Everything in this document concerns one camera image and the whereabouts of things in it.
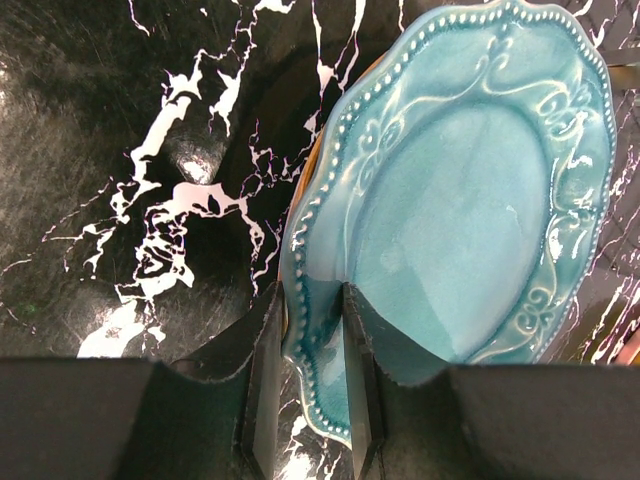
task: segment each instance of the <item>plate center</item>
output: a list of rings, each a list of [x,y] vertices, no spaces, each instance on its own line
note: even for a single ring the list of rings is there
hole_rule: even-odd
[[[549,186],[541,143],[516,111],[463,104],[418,122],[365,193],[352,281],[445,360],[487,342],[539,258]]]

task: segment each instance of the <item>black marble surface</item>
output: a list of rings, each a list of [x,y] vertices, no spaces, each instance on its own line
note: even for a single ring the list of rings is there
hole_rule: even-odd
[[[4,0],[0,355],[172,361],[276,278],[297,177],[340,94],[438,0]],[[602,49],[639,0],[558,1]],[[608,363],[640,315],[640,123],[553,360]],[[348,479],[285,368],[278,479]]]

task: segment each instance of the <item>blue plate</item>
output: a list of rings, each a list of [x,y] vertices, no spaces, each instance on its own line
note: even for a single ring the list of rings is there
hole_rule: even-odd
[[[285,233],[285,357],[349,445],[336,293],[453,362],[537,361],[589,266],[616,128],[578,22],[521,0],[418,19],[336,105]]]

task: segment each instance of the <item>scalloped plate rim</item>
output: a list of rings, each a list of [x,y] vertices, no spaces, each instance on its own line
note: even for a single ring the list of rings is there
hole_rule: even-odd
[[[395,41],[395,43],[393,44],[393,46],[389,49],[389,51],[384,55],[384,57],[382,58],[382,60],[380,61],[380,63],[371,70],[371,72],[369,72],[366,76],[364,76],[363,78],[359,79],[358,81],[356,81],[354,83],[354,85],[349,89],[349,91],[342,96],[342,98],[340,98],[338,100],[338,102],[336,103],[336,105],[334,106],[330,117],[327,121],[327,124],[325,126],[325,135],[323,135],[322,138],[322,142],[321,142],[321,146],[320,146],[320,156],[318,159],[318,165],[316,167],[316,171],[313,175],[313,178],[311,179],[311,182],[308,186],[307,191],[304,193],[304,195],[302,196],[302,198],[300,199],[300,203],[298,204],[298,211],[300,211],[300,209],[303,208],[303,206],[307,205],[311,199],[312,196],[315,195],[315,193],[319,190],[320,188],[320,184],[321,181],[324,181],[321,175],[321,170],[322,170],[322,166],[323,164],[326,164],[326,162],[329,161],[328,158],[328,150],[331,146],[332,142],[332,138],[335,136],[335,131],[336,131],[336,127],[337,127],[337,123],[338,123],[338,117],[340,114],[344,113],[347,111],[347,106],[352,103],[354,101],[354,99],[358,96],[359,92],[361,91],[362,87],[364,85],[366,85],[371,78],[376,77],[376,76],[381,76],[381,73],[387,73],[387,72],[391,72],[391,67],[398,62],[398,58],[399,56],[404,53],[404,50],[407,48],[407,45],[410,45],[410,43],[413,40],[418,40],[420,32],[421,31],[425,31],[427,29],[427,25],[429,24],[429,22],[434,21],[433,23],[436,23],[436,21],[441,21],[440,19],[444,19],[445,23],[447,22],[446,20],[446,16],[450,15],[450,12],[457,12],[460,13],[462,11],[464,11],[469,18],[470,15],[475,14],[479,14],[479,12],[484,12],[486,14],[489,14],[490,12],[498,12],[498,11],[502,11],[507,12],[507,10],[509,10],[508,13],[504,13],[505,14],[505,18],[507,15],[511,14],[513,15],[514,10],[518,8],[520,9],[519,12],[524,12],[524,11],[528,11],[531,12],[533,11],[534,13],[544,13],[546,12],[548,17],[552,17],[553,15],[559,14],[559,19],[565,19],[568,20],[568,24],[567,26],[564,25],[564,22],[562,23],[562,27],[563,29],[565,29],[565,31],[569,32],[569,29],[573,26],[575,28],[577,28],[577,33],[578,36],[581,38],[581,40],[584,42],[584,44],[586,44],[586,49],[584,50],[585,54],[589,53],[593,56],[593,58],[595,59],[595,64],[594,66],[592,66],[591,68],[593,68],[595,70],[596,68],[596,64],[598,62],[600,62],[602,65],[604,65],[604,61],[602,60],[602,57],[600,56],[600,54],[598,53],[598,51],[593,47],[593,45],[591,44],[591,42],[588,39],[588,36],[586,35],[586,33],[584,32],[583,28],[581,27],[581,25],[577,22],[577,20],[575,20],[575,18],[573,17],[573,15],[571,15],[569,12],[567,12],[564,8],[558,6],[558,5],[553,5],[553,4],[547,4],[547,5],[531,5],[527,2],[525,2],[524,0],[511,0],[511,1],[505,1],[505,0],[494,0],[490,3],[484,3],[484,4],[477,4],[477,5],[472,5],[472,6],[460,6],[460,5],[446,5],[446,6],[440,6],[440,7],[436,7],[430,11],[428,11],[427,13],[423,14],[421,17],[419,17],[418,19],[416,19],[416,21],[410,25],[405,32],[402,33],[402,35],[400,35],[400,37]],[[439,33],[439,27],[436,25],[436,29],[435,31],[432,30],[430,34],[436,35]],[[576,51],[573,52],[576,56],[580,56],[581,58],[583,57],[582,52]],[[582,58],[582,60],[584,61],[584,64],[587,65],[588,62]],[[395,82],[395,80],[397,79],[397,77],[395,77],[393,79],[393,81],[391,82],[391,86],[393,86],[393,83]],[[609,84],[609,79],[608,79],[608,75],[606,78],[606,82],[608,84],[608,90],[605,91],[605,93],[608,93],[609,95],[609,99],[612,98],[612,94],[611,94],[611,87]],[[612,111],[612,107],[609,106],[607,109],[607,112],[611,112]],[[615,119],[611,120],[611,123],[613,125],[613,130],[609,132],[609,141],[611,144],[611,159],[609,161],[609,169],[606,173],[605,178],[603,178],[602,180],[602,189],[604,191],[607,190],[607,186],[610,183],[610,178],[611,178],[611,174],[612,174],[612,169],[613,169],[613,159],[615,156],[615,147],[616,147],[616,132],[615,132]],[[595,254],[595,248],[596,248],[596,244],[597,244],[597,240],[598,240],[598,233],[600,230],[600,227],[602,225],[602,221],[604,219],[604,215],[606,214],[607,208],[608,208],[608,195],[605,194],[605,192],[603,191],[602,193],[602,204],[601,206],[598,208],[599,210],[599,215],[597,216],[597,220],[595,222],[595,227],[594,227],[594,233],[592,235],[592,239],[591,239],[591,248],[589,249],[589,253],[588,255],[584,258],[584,262],[585,262],[585,267],[579,277],[579,280],[573,285],[573,288],[571,289],[571,293],[569,295],[570,298],[573,298],[575,296],[576,291],[578,290],[578,288],[580,287],[580,285],[582,284],[582,281],[584,280],[584,277],[586,276],[591,262],[593,260],[594,254]],[[283,253],[282,253],[282,257],[284,257],[286,254],[289,254],[289,245],[291,243],[291,235],[293,234],[293,225],[297,225],[299,223],[299,218],[296,218],[295,215],[292,215],[291,219],[290,219],[290,223],[287,225],[286,230],[285,230],[285,235],[283,237],[283,240],[286,241],[286,243],[283,243]],[[288,280],[290,280],[291,278],[295,278],[294,276],[294,272],[290,272],[289,275],[286,274],[286,269],[282,268],[283,271],[283,283],[287,283]],[[290,297],[291,295],[288,296],[289,298],[287,299],[287,310],[289,311],[288,313],[288,317],[289,317],[289,330],[287,332],[287,335],[285,337],[285,341],[283,344],[283,355],[285,356],[285,358],[287,358],[287,360],[289,362],[291,362],[294,367],[296,368],[296,373],[298,375],[298,380],[299,380],[299,384],[300,384],[300,391],[301,391],[301,397],[302,397],[302,407],[303,407],[303,413],[305,415],[305,418],[309,424],[309,426],[316,431],[317,433],[325,436],[325,437],[329,437],[329,438],[333,438],[335,440],[338,440],[344,444],[346,444],[347,446],[350,447],[350,439],[349,439],[349,431],[345,430],[345,427],[342,427],[342,430],[338,429],[335,430],[334,428],[329,428],[329,426],[327,426],[326,423],[323,423],[323,421],[325,419],[322,418],[322,415],[320,415],[320,418],[317,418],[318,415],[315,415],[311,412],[311,406],[313,406],[314,403],[313,402],[313,398],[315,396],[315,394],[313,394],[313,387],[309,387],[308,385],[308,381],[305,379],[305,374],[303,372],[303,367],[304,367],[304,363],[306,360],[306,355],[308,354],[308,352],[304,352],[304,350],[300,349],[300,350],[296,350],[297,347],[299,347],[299,337],[302,335],[303,333],[298,332],[298,324],[296,323],[296,317],[295,315],[293,315],[291,313],[291,309],[289,307],[289,301],[290,301]],[[558,322],[558,325],[556,326],[555,330],[553,331],[553,333],[551,334],[551,336],[549,337],[549,339],[546,341],[545,345],[539,349],[538,354],[535,357],[534,362],[539,361],[540,357],[543,355],[543,353],[546,351],[546,349],[549,347],[549,345],[553,342],[553,340],[555,339],[556,335],[558,334],[558,332],[560,331],[564,319],[566,319],[566,315],[568,313],[568,310],[571,307],[572,302],[568,301],[563,309],[562,312],[562,319]]]

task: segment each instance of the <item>plate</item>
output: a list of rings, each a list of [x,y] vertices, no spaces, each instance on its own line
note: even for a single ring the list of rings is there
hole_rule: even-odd
[[[615,359],[619,365],[640,365],[640,330],[624,344]]]
[[[608,203],[602,58],[558,6],[420,17],[336,104],[281,254],[306,418],[350,445],[337,293],[461,363],[529,363],[560,328]]]

